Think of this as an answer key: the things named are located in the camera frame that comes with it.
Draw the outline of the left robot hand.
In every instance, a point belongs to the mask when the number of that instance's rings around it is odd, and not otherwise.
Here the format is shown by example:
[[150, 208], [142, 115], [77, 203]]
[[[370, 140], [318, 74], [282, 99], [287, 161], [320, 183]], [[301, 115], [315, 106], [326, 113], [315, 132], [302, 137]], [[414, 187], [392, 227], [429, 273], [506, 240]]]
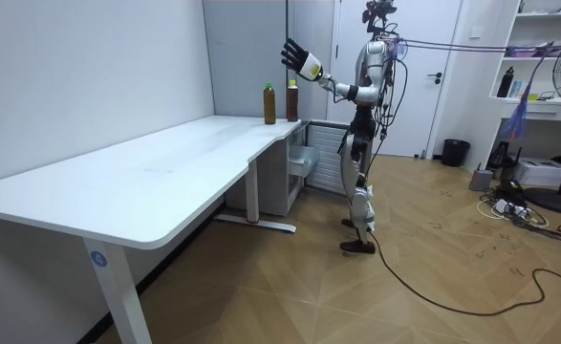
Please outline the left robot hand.
[[281, 63], [308, 81], [318, 81], [323, 76], [321, 62], [291, 38], [283, 45]]

